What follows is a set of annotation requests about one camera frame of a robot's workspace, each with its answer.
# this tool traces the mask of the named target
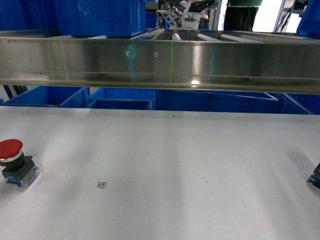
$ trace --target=blue crate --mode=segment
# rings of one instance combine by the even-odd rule
[[[147,12],[145,14],[145,28],[146,29],[158,29],[158,13]]]
[[[162,19],[162,25],[164,29],[170,29],[170,24],[166,20]]]
[[[313,114],[320,115],[320,95],[313,94],[289,94],[301,106]]]
[[[276,94],[279,98],[278,114],[299,114],[299,115],[312,115],[313,113],[301,105],[289,94],[282,93]]]
[[[152,108],[156,104],[156,92],[153,89],[139,88],[112,88],[102,87],[90,96],[90,100],[96,99],[126,99],[152,101]]]
[[[128,99],[96,99],[87,107],[89,109],[124,109],[151,110],[152,101]]]
[[[310,0],[296,33],[302,37],[320,39],[320,1]]]
[[[62,35],[133,36],[146,29],[145,0],[54,0]]]
[[[3,103],[5,106],[86,108],[88,87],[39,86]]]
[[[276,113],[278,99],[268,93],[156,90],[155,110]]]
[[[0,31],[56,28],[53,0],[0,0]]]

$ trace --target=cable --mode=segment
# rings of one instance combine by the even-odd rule
[[[286,18],[286,20],[285,20],[285,22],[284,22],[284,24],[283,24],[283,26],[282,26],[282,28],[281,28],[281,30],[280,30],[281,33],[283,32],[283,30],[284,30],[285,28],[287,29],[287,26],[288,26],[290,17],[291,17],[291,13],[289,13],[288,17]]]
[[[189,26],[183,26],[182,24],[181,24],[181,27],[183,27],[183,28],[188,28],[188,29],[192,29],[192,30],[193,30],[193,28],[192,28],[192,27],[189,27]]]
[[[201,14],[202,16],[206,17],[206,15],[204,15],[203,13],[200,13],[200,12],[194,12],[194,13],[192,13],[191,18],[193,18],[194,14]]]
[[[289,8],[288,12],[284,15],[284,17],[282,18],[281,22],[280,22],[279,25],[276,27],[276,29],[275,29],[275,31],[274,31],[275,33],[278,31],[278,29],[280,28],[280,26],[283,25],[284,20],[285,20],[286,17],[291,13],[291,10],[293,9],[294,5],[295,5],[295,4],[293,4],[293,5]]]
[[[183,17],[184,17],[185,14],[188,14],[188,18],[190,18],[189,12],[185,12],[185,13],[183,13],[183,14],[181,15],[181,17],[179,18],[180,23],[182,23],[182,20],[184,19]]]

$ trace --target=metal frame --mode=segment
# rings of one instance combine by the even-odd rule
[[[305,13],[304,10],[295,10],[292,8],[294,2],[295,2],[294,0],[282,0],[280,5],[280,10],[273,28],[274,32],[280,33],[282,32],[282,28],[283,28],[283,32],[286,32],[291,14],[298,14],[300,16],[304,15]],[[288,18],[287,23],[281,23],[284,20],[285,16]]]
[[[134,39],[45,38],[56,34],[0,33],[0,84],[320,94],[320,41],[293,34],[157,30]]]
[[[209,22],[210,22],[209,25],[211,29],[214,31],[218,30],[221,6],[222,6],[222,1],[218,1],[214,5],[208,7],[208,10],[213,12],[213,13],[210,13],[210,16],[209,16]]]

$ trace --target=conveyor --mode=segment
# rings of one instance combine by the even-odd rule
[[[131,39],[0,33],[0,84],[320,93],[320,41],[290,33],[156,30]]]

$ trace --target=red button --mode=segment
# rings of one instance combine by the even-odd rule
[[[22,146],[22,142],[18,139],[9,139],[0,142],[0,159],[9,159],[17,156]]]

